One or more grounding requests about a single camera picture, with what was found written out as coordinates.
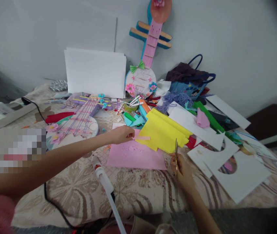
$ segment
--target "electric cable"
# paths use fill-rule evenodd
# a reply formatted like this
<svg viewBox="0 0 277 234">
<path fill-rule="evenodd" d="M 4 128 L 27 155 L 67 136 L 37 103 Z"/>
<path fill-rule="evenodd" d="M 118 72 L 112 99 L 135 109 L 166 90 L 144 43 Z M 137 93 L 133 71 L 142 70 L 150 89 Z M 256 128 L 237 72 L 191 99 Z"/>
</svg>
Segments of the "electric cable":
<svg viewBox="0 0 277 234">
<path fill-rule="evenodd" d="M 29 99 L 27 99 L 27 98 L 25 98 L 25 97 L 22 97 L 21 100 L 23 101 L 23 103 L 24 103 L 25 105 L 27 105 L 28 102 L 33 103 L 33 104 L 37 107 L 40 116 L 42 117 L 42 119 L 43 119 L 44 122 L 45 122 L 45 119 L 43 118 L 42 113 L 41 113 L 41 111 L 40 111 L 38 105 L 37 105 L 35 102 L 33 102 L 33 101 L 31 101 L 31 100 L 29 100 Z M 84 224 L 83 226 L 81 226 L 81 227 L 75 227 L 75 226 L 73 226 L 73 225 L 68 221 L 68 219 L 67 219 L 66 216 L 64 215 L 63 211 L 62 211 L 53 201 L 51 201 L 51 200 L 47 197 L 47 189 L 46 189 L 46 187 L 47 187 L 47 184 L 46 184 L 46 182 L 45 182 L 45 183 L 44 183 L 44 198 L 45 198 L 45 200 L 46 200 L 48 203 L 52 204 L 52 205 L 60 212 L 61 216 L 63 217 L 63 219 L 64 219 L 64 221 L 65 221 L 65 223 L 66 223 L 71 229 L 73 229 L 73 230 L 79 230 L 79 231 L 83 231 L 83 230 L 84 230 L 84 231 L 85 231 L 85 230 L 86 230 L 86 225 L 87 225 L 88 223 L 85 223 L 85 224 Z M 115 194 L 112 192 L 111 195 L 112 195 L 113 201 L 115 202 Z M 93 232 L 90 232 L 90 233 L 98 233 L 98 232 L 100 231 L 100 229 L 101 229 L 102 227 L 104 227 L 104 226 L 108 223 L 108 221 L 110 220 L 111 217 L 112 217 L 112 211 L 110 212 L 108 218 L 105 220 L 104 224 L 101 225 L 101 227 L 96 227 L 96 228 L 94 228 L 94 229 L 92 230 Z"/>
</svg>

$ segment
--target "yellow paper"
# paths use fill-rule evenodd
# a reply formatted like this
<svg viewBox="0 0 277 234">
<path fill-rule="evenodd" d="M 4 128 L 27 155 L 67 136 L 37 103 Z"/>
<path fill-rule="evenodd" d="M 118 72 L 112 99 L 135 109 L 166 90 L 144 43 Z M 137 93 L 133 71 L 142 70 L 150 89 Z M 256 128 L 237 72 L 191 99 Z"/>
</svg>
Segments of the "yellow paper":
<svg viewBox="0 0 277 234">
<path fill-rule="evenodd" d="M 183 147 L 189 141 L 189 136 L 192 135 L 190 131 L 156 109 L 152 109 L 146 117 L 148 120 L 139 136 L 147 136 L 151 139 L 149 141 L 137 139 L 136 141 L 154 151 L 160 148 L 167 153 L 173 153 L 176 139 L 178 140 L 178 145 Z"/>
</svg>

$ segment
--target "toy guitar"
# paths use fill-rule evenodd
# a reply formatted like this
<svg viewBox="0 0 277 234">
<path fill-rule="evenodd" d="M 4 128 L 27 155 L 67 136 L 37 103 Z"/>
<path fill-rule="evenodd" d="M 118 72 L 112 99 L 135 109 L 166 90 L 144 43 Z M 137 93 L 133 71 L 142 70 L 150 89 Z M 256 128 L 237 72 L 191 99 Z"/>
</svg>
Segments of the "toy guitar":
<svg viewBox="0 0 277 234">
<path fill-rule="evenodd" d="M 168 43 L 172 36 L 161 31 L 163 23 L 168 19 L 172 0 L 151 0 L 147 9 L 148 25 L 138 21 L 135 28 L 130 29 L 130 36 L 144 42 L 141 62 L 131 66 L 126 75 L 125 90 L 132 96 L 150 96 L 157 89 L 156 76 L 152 71 L 152 61 L 157 47 L 171 48 Z"/>
</svg>

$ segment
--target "yarn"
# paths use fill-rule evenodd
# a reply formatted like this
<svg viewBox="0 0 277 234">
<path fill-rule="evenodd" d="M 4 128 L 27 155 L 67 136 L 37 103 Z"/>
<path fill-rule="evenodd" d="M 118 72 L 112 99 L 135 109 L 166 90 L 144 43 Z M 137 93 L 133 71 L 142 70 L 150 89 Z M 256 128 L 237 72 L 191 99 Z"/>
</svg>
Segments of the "yarn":
<svg viewBox="0 0 277 234">
<path fill-rule="evenodd" d="M 173 101 L 178 103 L 181 106 L 185 106 L 188 102 L 187 107 L 191 108 L 193 106 L 193 101 L 191 100 L 190 96 L 185 93 L 168 93 L 163 97 L 163 104 L 162 106 L 157 106 L 156 109 L 163 114 L 167 114 L 169 106 L 177 106 L 176 104 L 171 104 Z"/>
</svg>

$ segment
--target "hand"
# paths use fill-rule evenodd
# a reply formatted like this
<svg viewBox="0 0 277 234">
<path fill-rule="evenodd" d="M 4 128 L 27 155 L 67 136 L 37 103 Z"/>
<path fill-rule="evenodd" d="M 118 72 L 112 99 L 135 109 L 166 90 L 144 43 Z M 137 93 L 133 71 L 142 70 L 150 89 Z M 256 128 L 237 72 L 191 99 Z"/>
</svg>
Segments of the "hand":
<svg viewBox="0 0 277 234">
<path fill-rule="evenodd" d="M 170 154 L 171 156 L 171 167 L 176 174 L 179 185 L 182 187 L 184 192 L 192 194 L 196 190 L 195 181 L 191 172 L 191 167 L 186 163 L 185 159 L 181 154 L 178 154 L 178 171 L 175 163 L 175 153 Z"/>
<path fill-rule="evenodd" d="M 135 136 L 135 131 L 133 128 L 124 125 L 105 134 L 107 135 L 110 144 L 118 145 L 133 140 L 132 138 Z"/>
</svg>

